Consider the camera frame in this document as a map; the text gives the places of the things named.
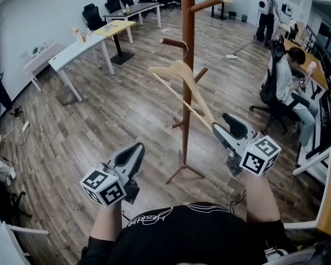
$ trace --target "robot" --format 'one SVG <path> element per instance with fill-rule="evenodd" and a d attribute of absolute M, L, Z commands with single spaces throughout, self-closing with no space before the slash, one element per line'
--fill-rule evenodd
<path fill-rule="evenodd" d="M 241 173 L 242 168 L 256 176 L 262 176 L 272 168 L 281 148 L 269 137 L 262 137 L 243 119 L 228 113 L 223 119 L 229 131 L 218 123 L 212 124 L 212 131 L 221 144 L 230 150 L 227 166 L 233 176 Z"/>
<path fill-rule="evenodd" d="M 87 195 L 101 206 L 124 199 L 133 204 L 140 188 L 133 179 L 142 163 L 145 147 L 131 143 L 115 151 L 107 163 L 90 170 L 80 181 Z"/>

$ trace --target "wooden coat rack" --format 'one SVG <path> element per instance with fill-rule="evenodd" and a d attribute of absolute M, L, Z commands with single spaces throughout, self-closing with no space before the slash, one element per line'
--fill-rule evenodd
<path fill-rule="evenodd" d="M 191 71 L 194 70 L 194 41 L 195 41 L 195 13 L 216 4 L 221 4 L 223 0 L 206 0 L 199 4 L 195 4 L 195 0 L 181 0 L 181 15 L 183 19 L 183 42 L 172 39 L 160 39 L 162 44 L 167 44 L 183 49 L 183 61 L 190 67 Z M 203 68 L 198 75 L 194 78 L 195 83 L 207 72 L 207 68 Z M 191 90 L 183 80 L 183 119 L 178 121 L 175 117 L 172 129 L 180 127 L 183 131 L 183 151 L 179 150 L 180 167 L 173 173 L 173 175 L 166 181 L 168 184 L 181 170 L 189 169 L 205 178 L 203 174 L 197 171 L 187 162 L 188 156 L 188 140 L 189 140 L 189 125 L 190 125 L 190 108 L 191 106 Z"/>

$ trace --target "trash can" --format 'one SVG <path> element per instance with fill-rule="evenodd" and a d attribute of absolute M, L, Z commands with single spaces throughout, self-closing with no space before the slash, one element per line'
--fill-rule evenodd
<path fill-rule="evenodd" d="M 228 18 L 236 19 L 236 16 L 237 16 L 237 12 L 232 12 L 232 11 L 228 12 Z"/>

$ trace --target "desk leg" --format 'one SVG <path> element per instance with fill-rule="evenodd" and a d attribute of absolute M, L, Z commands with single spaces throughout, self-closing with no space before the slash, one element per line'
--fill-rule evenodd
<path fill-rule="evenodd" d="M 130 29 L 130 27 L 128 27 L 127 29 L 126 29 L 126 31 L 127 31 L 127 35 L 129 36 L 129 41 L 130 41 L 130 44 L 133 44 L 134 43 L 134 41 L 132 40 L 132 35 L 131 35 L 131 29 Z"/>
<path fill-rule="evenodd" d="M 97 64 L 97 67 L 102 68 L 102 66 L 98 62 L 98 56 L 97 56 L 97 51 L 95 50 L 95 47 L 93 48 L 93 57 L 94 57 L 95 63 Z"/>
<path fill-rule="evenodd" d="M 143 21 L 142 21 L 142 15 L 141 15 L 141 13 L 138 14 L 138 19 L 140 20 L 140 24 L 143 25 Z"/>
<path fill-rule="evenodd" d="M 32 73 L 30 73 L 30 77 L 31 77 L 31 80 L 32 80 L 32 83 L 34 84 L 34 86 L 38 89 L 39 92 L 41 92 L 42 90 L 40 89 L 39 85 L 36 83 L 36 78 L 33 76 Z"/>
<path fill-rule="evenodd" d="M 161 28 L 161 10 L 159 9 L 159 5 L 157 5 L 157 20 L 158 20 L 158 27 Z"/>
<path fill-rule="evenodd" d="M 318 155 L 317 157 L 311 159 L 306 165 L 295 169 L 293 171 L 293 176 L 299 175 L 300 173 L 304 172 L 306 169 L 310 168 L 311 166 L 313 166 L 315 163 L 317 162 L 321 162 L 323 160 L 325 160 L 328 156 L 330 156 L 330 150 L 331 147 L 329 149 L 326 149 L 324 152 L 322 152 L 320 155 Z"/>
<path fill-rule="evenodd" d="M 302 230 L 302 229 L 315 229 L 318 221 L 299 222 L 299 223 L 284 223 L 286 230 Z"/>
<path fill-rule="evenodd" d="M 323 87 L 320 86 L 320 85 L 319 85 L 319 87 L 320 87 L 321 91 L 315 96 L 315 102 L 317 102 L 317 103 L 318 103 L 318 101 L 320 100 L 320 98 L 322 98 L 323 95 L 324 95 L 325 92 L 326 92 L 326 89 L 325 89 L 325 88 L 323 88 Z"/>
<path fill-rule="evenodd" d="M 225 13 L 225 3 L 222 3 L 222 8 L 221 8 L 221 20 L 223 20 L 223 14 Z"/>
<path fill-rule="evenodd" d="M 28 229 L 26 227 L 16 227 L 11 225 L 7 225 L 7 227 L 14 232 L 23 232 L 25 234 L 39 234 L 39 235 L 49 234 L 49 232 L 46 230 L 33 230 L 33 229 Z"/>
<path fill-rule="evenodd" d="M 112 57 L 110 60 L 114 64 L 122 65 L 128 59 L 132 58 L 134 54 L 130 53 L 130 52 L 126 52 L 126 51 L 121 51 L 118 35 L 116 35 L 116 34 L 114 35 L 114 42 L 115 42 L 115 47 L 116 47 L 116 50 L 118 51 L 118 54 L 115 55 L 114 57 Z"/>
<path fill-rule="evenodd" d="M 67 77 L 65 71 L 63 69 L 60 69 L 59 72 L 60 72 L 60 75 L 63 78 L 64 82 L 70 87 L 70 89 L 72 90 L 73 94 L 75 94 L 76 97 L 77 97 L 77 99 L 81 102 L 82 101 L 82 97 L 78 94 L 77 90 L 75 89 L 75 86 L 73 86 L 72 82 Z"/>
<path fill-rule="evenodd" d="M 108 54 L 108 50 L 106 49 L 104 41 L 102 41 L 102 51 L 103 51 L 103 54 L 104 54 L 104 57 L 105 57 L 106 64 L 108 65 L 109 72 L 113 76 L 113 75 L 115 75 L 115 72 L 114 72 L 113 66 L 111 64 L 110 57 L 109 57 L 109 54 Z"/>

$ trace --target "yellow desk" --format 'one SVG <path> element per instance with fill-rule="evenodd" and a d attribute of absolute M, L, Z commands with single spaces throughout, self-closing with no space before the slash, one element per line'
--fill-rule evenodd
<path fill-rule="evenodd" d="M 326 151 L 322 152 L 317 157 L 310 159 L 310 161 L 308 161 L 305 166 L 294 170 L 293 176 L 296 176 L 306 171 L 308 168 L 314 166 L 317 163 L 320 163 L 326 158 L 329 158 L 327 180 L 319 212 L 315 221 L 284 224 L 285 229 L 319 229 L 320 231 L 325 232 L 326 234 L 331 236 L 331 147 Z"/>
<path fill-rule="evenodd" d="M 131 26 L 133 26 L 135 24 L 136 24 L 135 22 L 130 22 L 130 21 L 126 21 L 126 20 L 115 20 L 115 21 L 109 23 L 108 25 L 116 25 L 116 26 L 114 26 L 112 28 L 103 26 L 100 29 L 97 29 L 93 32 L 93 34 L 103 35 L 103 36 L 106 36 L 106 38 L 110 38 L 110 37 L 114 38 L 115 47 L 118 51 L 118 54 L 110 59 L 112 61 L 112 63 L 121 65 L 121 64 L 125 63 L 128 59 L 133 57 L 133 55 L 134 55 L 133 53 L 121 51 L 120 43 L 119 43 L 119 39 L 118 39 L 118 33 L 120 33 L 121 31 L 123 31 L 125 29 L 129 29 Z"/>
<path fill-rule="evenodd" d="M 226 20 L 227 18 L 225 18 L 223 16 L 223 14 L 225 13 L 225 3 L 234 3 L 234 1 L 232 0 L 223 0 L 223 3 L 222 3 L 222 8 L 221 8 L 221 20 Z M 215 6 L 212 6 L 212 12 L 211 12 L 211 17 L 215 17 Z"/>
<path fill-rule="evenodd" d="M 316 83 L 317 86 L 319 86 L 321 88 L 321 91 L 315 96 L 315 100 L 319 100 L 322 97 L 322 95 L 328 90 L 325 73 L 322 69 L 320 61 L 317 58 L 315 58 L 312 54 L 308 53 L 303 48 L 299 47 L 299 45 L 293 43 L 292 41 L 285 39 L 285 49 L 290 50 L 292 47 L 300 48 L 305 53 L 305 58 L 306 58 L 305 63 L 300 66 L 300 70 L 303 73 L 307 72 L 308 66 L 310 65 L 311 62 L 316 63 L 317 68 L 316 68 L 315 72 L 313 73 L 313 75 L 311 76 L 311 79 L 312 79 L 312 81 L 314 81 Z"/>

